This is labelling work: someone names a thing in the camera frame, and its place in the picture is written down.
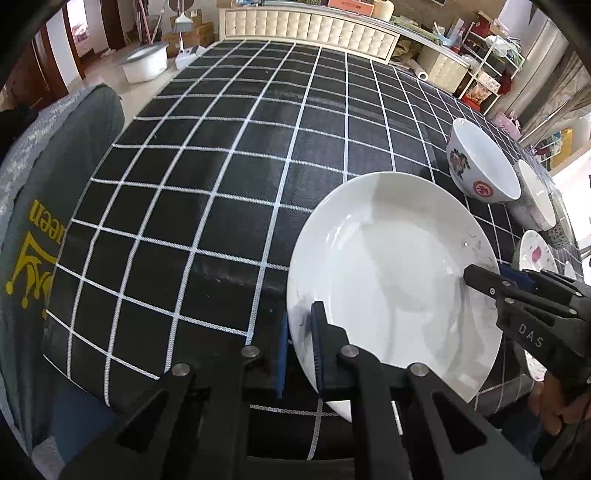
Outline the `person's right hand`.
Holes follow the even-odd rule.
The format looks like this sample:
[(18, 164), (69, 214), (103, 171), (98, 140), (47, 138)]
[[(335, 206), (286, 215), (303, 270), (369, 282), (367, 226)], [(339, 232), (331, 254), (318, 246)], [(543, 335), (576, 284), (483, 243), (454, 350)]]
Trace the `person's right hand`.
[(567, 402), (560, 381), (547, 371), (539, 395), (539, 414), (544, 430), (552, 436), (557, 436), (564, 424), (575, 424), (580, 418), (585, 419), (586, 402), (587, 395)]

